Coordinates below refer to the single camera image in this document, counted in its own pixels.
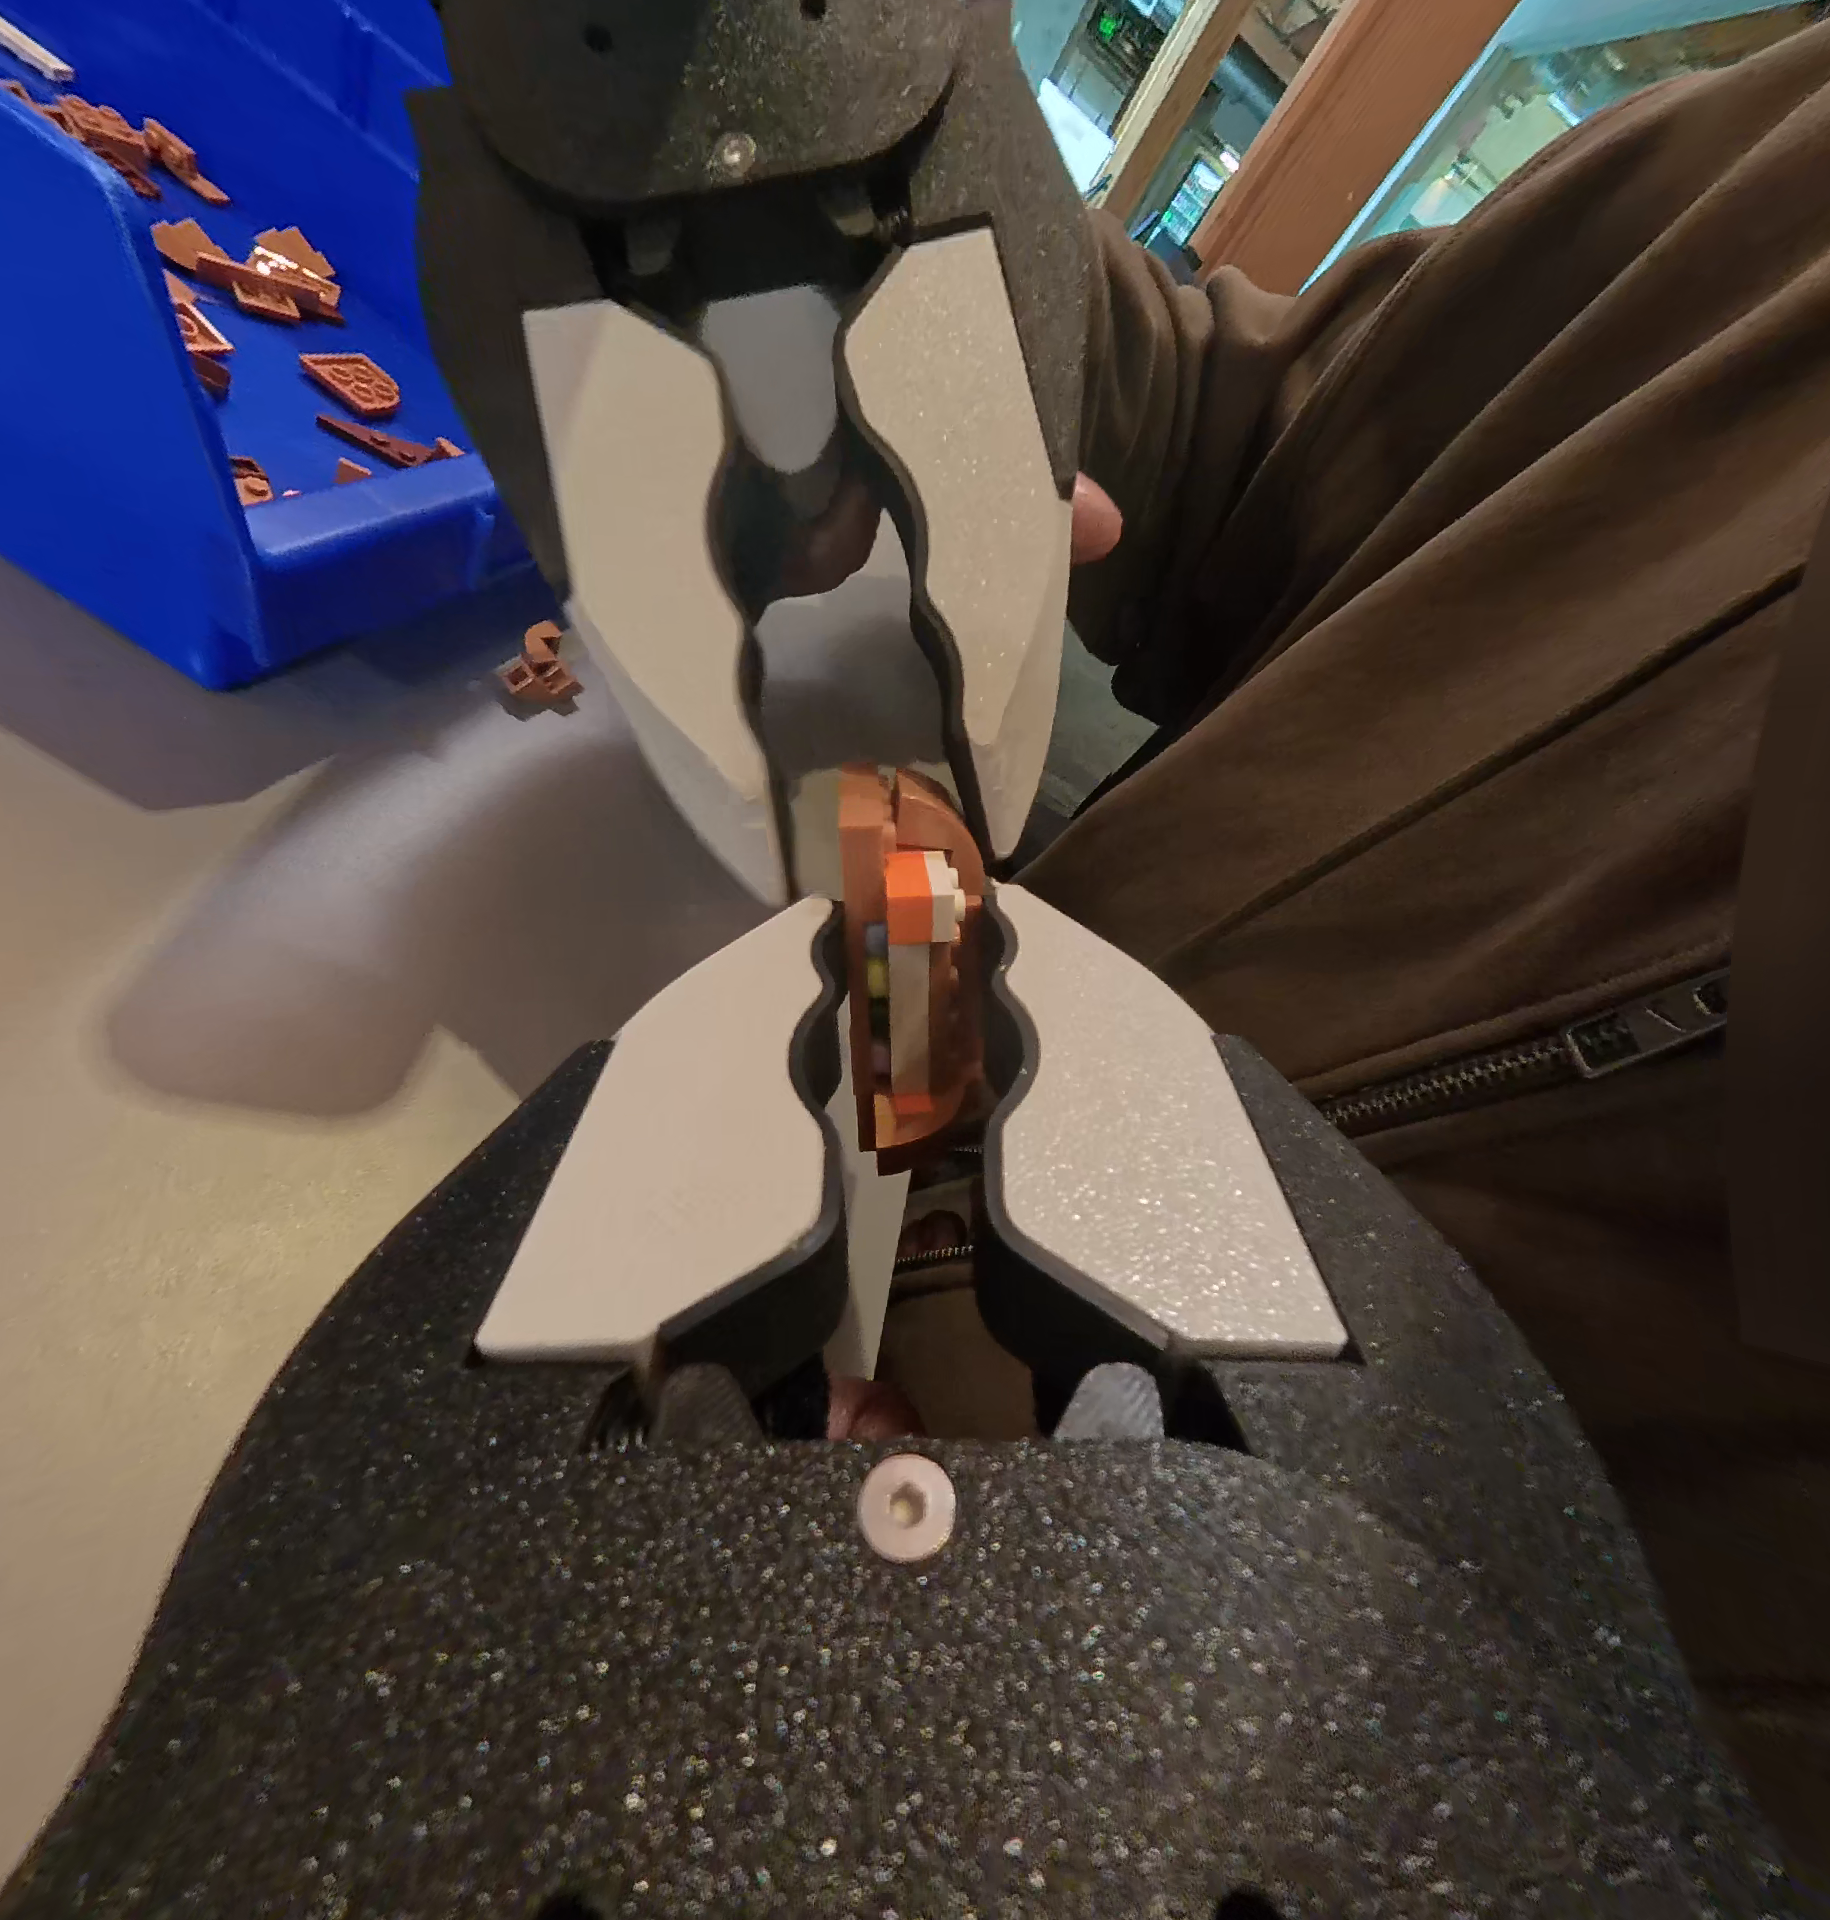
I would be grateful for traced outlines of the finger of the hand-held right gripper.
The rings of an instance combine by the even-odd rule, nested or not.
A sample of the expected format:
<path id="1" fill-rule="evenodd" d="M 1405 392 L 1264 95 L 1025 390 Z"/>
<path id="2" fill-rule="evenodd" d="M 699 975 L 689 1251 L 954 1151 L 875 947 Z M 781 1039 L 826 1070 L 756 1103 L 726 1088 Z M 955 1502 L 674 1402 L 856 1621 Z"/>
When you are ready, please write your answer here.
<path id="1" fill-rule="evenodd" d="M 730 453 L 704 352 L 615 301 L 527 310 L 570 624 L 688 828 L 765 905 L 790 899 L 743 698 L 750 629 L 714 548 Z"/>
<path id="2" fill-rule="evenodd" d="M 1072 571 L 987 228 L 889 256 L 836 335 L 836 383 L 884 477 L 944 755 L 986 857 L 1019 846 L 1050 751 Z"/>

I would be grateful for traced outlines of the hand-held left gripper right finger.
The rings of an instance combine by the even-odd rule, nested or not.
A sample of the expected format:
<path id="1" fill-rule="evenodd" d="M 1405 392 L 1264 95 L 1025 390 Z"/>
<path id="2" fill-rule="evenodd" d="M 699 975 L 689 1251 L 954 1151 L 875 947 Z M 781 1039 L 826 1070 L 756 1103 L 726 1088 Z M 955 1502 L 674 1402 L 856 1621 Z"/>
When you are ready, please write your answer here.
<path id="1" fill-rule="evenodd" d="M 989 1320 L 1036 1370 L 1333 1360 L 1349 1336 L 1215 1035 L 1155 972 L 1004 884 L 989 1013 L 1019 1041 L 984 1140 Z"/>

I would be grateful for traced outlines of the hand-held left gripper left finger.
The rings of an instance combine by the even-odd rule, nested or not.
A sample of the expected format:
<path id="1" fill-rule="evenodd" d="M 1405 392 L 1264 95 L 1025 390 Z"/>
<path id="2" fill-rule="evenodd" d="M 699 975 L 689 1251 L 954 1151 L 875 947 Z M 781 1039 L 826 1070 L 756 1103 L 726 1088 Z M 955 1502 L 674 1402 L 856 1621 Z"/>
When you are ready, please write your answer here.
<path id="1" fill-rule="evenodd" d="M 788 1374 L 848 1299 L 837 911 L 806 899 L 616 1034 L 475 1334 L 487 1360 Z"/>

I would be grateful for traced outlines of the brown lego assembly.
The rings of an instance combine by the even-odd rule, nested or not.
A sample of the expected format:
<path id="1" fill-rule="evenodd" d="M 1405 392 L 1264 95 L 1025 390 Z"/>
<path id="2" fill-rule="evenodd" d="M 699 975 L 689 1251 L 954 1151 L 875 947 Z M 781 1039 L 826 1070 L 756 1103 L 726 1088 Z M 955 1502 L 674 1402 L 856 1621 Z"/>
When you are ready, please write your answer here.
<path id="1" fill-rule="evenodd" d="M 860 1147 L 915 1170 L 986 1111 L 987 876 L 947 790 L 912 769 L 837 774 L 841 933 Z"/>

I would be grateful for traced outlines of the person's right forearm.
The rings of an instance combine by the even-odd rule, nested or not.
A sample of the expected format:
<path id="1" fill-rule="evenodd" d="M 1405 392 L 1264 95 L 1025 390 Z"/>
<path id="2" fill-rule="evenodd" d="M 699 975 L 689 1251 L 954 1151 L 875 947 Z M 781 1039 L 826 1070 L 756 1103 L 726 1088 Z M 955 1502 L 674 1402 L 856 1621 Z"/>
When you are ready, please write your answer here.
<path id="1" fill-rule="evenodd" d="M 1176 743 L 1297 617 L 1433 540 L 1454 440 L 1414 324 L 1450 294 L 1446 230 L 1371 242 L 1311 292 L 1178 280 L 1088 217 L 1093 280 L 1069 615 L 1152 734 L 1086 812 Z"/>

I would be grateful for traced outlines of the brown lego arch piece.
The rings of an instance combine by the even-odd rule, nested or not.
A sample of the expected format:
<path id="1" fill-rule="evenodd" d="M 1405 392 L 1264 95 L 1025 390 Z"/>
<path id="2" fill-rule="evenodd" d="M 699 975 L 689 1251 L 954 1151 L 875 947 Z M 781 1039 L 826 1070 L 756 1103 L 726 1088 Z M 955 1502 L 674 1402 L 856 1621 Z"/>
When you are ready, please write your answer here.
<path id="1" fill-rule="evenodd" d="M 568 708 L 585 692 L 562 655 L 564 635 L 551 619 L 529 625 L 519 654 L 495 669 L 499 692 L 517 708 Z"/>

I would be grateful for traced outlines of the person's right hand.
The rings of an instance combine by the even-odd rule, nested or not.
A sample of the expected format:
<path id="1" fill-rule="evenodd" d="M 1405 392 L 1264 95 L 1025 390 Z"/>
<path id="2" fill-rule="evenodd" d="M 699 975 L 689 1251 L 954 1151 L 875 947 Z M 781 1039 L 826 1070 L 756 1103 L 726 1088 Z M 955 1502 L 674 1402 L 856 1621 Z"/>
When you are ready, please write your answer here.
<path id="1" fill-rule="evenodd" d="M 864 472 L 846 470 L 826 509 L 793 526 L 767 584 L 755 590 L 755 615 L 778 601 L 806 601 L 833 592 L 872 555 L 883 502 Z M 1072 569 L 1111 555 L 1123 537 L 1123 515 L 1088 473 L 1072 491 Z"/>

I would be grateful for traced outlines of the person's brown jacket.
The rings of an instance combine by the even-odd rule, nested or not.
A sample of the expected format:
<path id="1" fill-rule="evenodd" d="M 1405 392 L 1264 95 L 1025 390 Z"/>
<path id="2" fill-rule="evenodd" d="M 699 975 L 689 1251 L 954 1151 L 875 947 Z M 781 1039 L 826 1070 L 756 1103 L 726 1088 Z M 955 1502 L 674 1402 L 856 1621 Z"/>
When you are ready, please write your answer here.
<path id="1" fill-rule="evenodd" d="M 1454 1077 L 1730 961 L 1830 495 L 1830 18 L 1598 112 L 1445 230 L 1437 536 L 1022 884 L 1365 1126 L 1575 1409 L 1830 1892 L 1830 1331 L 1747 1326 L 1723 1038 Z"/>

